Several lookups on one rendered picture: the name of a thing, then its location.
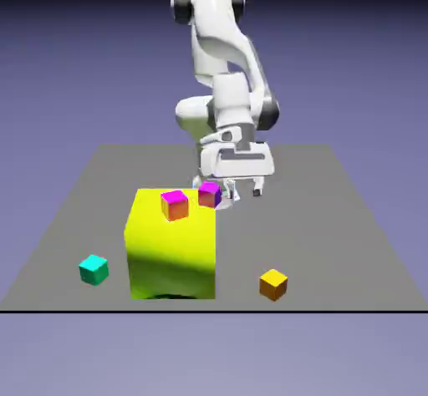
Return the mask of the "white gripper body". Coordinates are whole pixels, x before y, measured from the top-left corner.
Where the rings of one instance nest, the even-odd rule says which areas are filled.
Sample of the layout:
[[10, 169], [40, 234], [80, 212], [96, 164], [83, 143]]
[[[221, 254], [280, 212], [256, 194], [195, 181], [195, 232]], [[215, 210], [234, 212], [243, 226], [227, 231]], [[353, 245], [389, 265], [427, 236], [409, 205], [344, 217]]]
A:
[[272, 175], [273, 156], [267, 143], [250, 143], [250, 150], [237, 150], [236, 145], [215, 142], [201, 150], [201, 173], [206, 177], [248, 179]]

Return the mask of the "small magenta cube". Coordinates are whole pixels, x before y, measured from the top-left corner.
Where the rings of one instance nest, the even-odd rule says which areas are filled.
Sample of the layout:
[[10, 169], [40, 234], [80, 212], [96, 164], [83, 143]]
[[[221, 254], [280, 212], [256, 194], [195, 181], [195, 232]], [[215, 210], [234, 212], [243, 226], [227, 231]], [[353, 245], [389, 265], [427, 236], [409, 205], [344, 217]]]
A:
[[222, 201], [222, 189], [212, 181], [204, 181], [198, 188], [198, 204], [216, 209]]
[[168, 221], [176, 221], [189, 216], [189, 200], [182, 190], [160, 194], [161, 210]]

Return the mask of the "small orange cube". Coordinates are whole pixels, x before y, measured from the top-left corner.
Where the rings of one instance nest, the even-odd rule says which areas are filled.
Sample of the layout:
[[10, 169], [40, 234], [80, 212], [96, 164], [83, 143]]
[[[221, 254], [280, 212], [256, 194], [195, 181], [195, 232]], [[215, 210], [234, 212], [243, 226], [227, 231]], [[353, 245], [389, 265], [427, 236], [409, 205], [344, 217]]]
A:
[[276, 269], [264, 272], [259, 278], [259, 293], [273, 302], [282, 297], [288, 288], [288, 277]]

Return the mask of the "small teal cube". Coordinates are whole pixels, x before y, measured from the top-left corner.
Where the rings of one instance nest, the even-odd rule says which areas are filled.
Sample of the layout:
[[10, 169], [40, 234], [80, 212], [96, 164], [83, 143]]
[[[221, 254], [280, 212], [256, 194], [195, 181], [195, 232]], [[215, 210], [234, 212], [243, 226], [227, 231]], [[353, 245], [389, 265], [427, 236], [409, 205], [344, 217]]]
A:
[[79, 274], [83, 282], [98, 286], [109, 275], [109, 266], [105, 258], [89, 255], [79, 264]]

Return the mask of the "large yellow box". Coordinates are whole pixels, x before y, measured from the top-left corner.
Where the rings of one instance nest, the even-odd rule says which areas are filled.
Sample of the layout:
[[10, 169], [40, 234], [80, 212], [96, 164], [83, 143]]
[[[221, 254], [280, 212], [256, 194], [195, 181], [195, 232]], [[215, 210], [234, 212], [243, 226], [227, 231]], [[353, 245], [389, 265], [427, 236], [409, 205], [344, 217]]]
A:
[[216, 297], [216, 211], [184, 189], [189, 216], [168, 221], [161, 195], [167, 188], [140, 188], [125, 225], [124, 240], [133, 299]]

